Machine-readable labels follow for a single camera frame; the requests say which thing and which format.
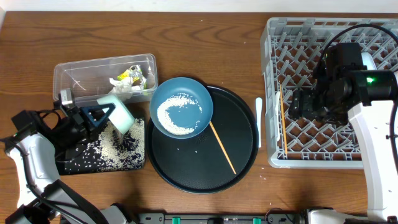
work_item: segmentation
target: white wall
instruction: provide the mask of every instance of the white wall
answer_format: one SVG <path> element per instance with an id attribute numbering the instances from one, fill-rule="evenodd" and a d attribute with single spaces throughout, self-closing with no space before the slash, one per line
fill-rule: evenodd
<path id="1" fill-rule="evenodd" d="M 6 16 L 6 12 L 2 7 L 0 7 L 0 30 L 1 30 L 2 22 L 4 20 L 4 16 Z"/>
<path id="2" fill-rule="evenodd" d="M 6 11 L 398 12 L 398 0 L 0 0 Z"/>

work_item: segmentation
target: green light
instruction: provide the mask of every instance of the green light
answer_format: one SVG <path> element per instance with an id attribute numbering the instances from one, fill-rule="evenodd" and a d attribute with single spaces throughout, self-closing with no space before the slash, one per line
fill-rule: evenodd
<path id="1" fill-rule="evenodd" d="M 374 78 L 369 78 L 369 77 L 367 77 L 367 78 L 366 78 L 366 81 L 367 81 L 368 83 L 372 83 L 372 82 L 374 81 Z"/>

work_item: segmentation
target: food wrapper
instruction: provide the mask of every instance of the food wrapper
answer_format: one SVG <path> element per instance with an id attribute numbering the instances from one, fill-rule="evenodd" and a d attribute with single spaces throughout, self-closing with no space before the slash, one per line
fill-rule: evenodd
<path id="1" fill-rule="evenodd" d="M 139 85 L 140 86 L 145 86 L 146 83 L 146 78 L 142 74 L 141 67 L 139 65 L 133 65 L 129 69 L 127 69 L 125 72 L 122 74 L 118 75 L 118 80 L 122 81 L 126 78 L 132 78 L 132 82 L 140 81 Z"/>
<path id="2" fill-rule="evenodd" d="M 131 66 L 125 72 L 118 75 L 117 79 L 109 78 L 110 84 L 114 86 L 109 93 L 125 93 L 118 95 L 121 101 L 130 99 L 132 92 L 143 90 L 147 86 L 147 79 L 143 76 L 140 65 Z"/>

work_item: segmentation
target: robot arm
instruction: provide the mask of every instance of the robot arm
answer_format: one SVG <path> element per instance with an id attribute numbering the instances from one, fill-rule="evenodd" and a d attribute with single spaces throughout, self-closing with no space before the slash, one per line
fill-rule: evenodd
<path id="1" fill-rule="evenodd" d="M 398 173 L 386 136 L 393 100 L 398 97 L 398 78 L 389 70 L 367 70 L 356 43 L 337 44 L 326 49 L 325 55 L 313 74 L 317 78 L 315 89 L 295 91 L 289 115 L 353 125 L 368 187 L 368 218 L 375 222 L 392 220 L 398 217 Z M 323 220 L 316 213 L 312 217 L 317 222 L 312 223 Z"/>
<path id="2" fill-rule="evenodd" d="M 57 154 L 63 155 L 65 150 L 74 151 L 82 139 L 94 140 L 116 109 L 114 104 L 121 103 L 77 108 L 70 91 L 63 90 L 62 93 L 64 95 L 54 105 L 66 117 L 60 119 L 57 114 L 59 120 L 55 128 L 50 129 L 40 116 L 53 111 L 22 111 L 12 118 L 18 132 L 3 141 L 6 154 L 17 166 L 20 195 L 19 208 L 6 219 L 6 223 L 49 223 L 59 214 L 69 223 L 131 223 L 129 215 L 118 206 L 99 211 L 78 195 L 60 180 L 55 165 Z M 125 108 L 118 110 L 119 114 L 129 114 Z M 102 117 L 98 118 L 95 111 L 99 111 Z"/>

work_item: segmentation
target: gray dish rack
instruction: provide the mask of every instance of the gray dish rack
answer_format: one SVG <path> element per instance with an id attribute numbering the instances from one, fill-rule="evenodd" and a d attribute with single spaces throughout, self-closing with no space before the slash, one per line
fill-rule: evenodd
<path id="1" fill-rule="evenodd" d="M 315 86 L 311 71 L 326 44 L 342 30 L 364 23 L 383 26 L 395 34 L 398 31 L 398 19 L 285 17 L 267 21 L 261 36 L 261 65 L 266 85 L 266 146 L 272 167 L 363 168 L 361 151 L 350 124 L 335 126 L 303 118 L 292 120 L 287 110 L 294 90 Z M 398 46 L 377 29 L 355 29 L 342 35 L 334 44 L 338 42 L 357 42 L 362 52 L 371 54 L 377 69 L 398 70 Z M 288 154 L 283 148 L 280 108 L 275 113 L 275 94 L 280 89 L 284 100 Z"/>

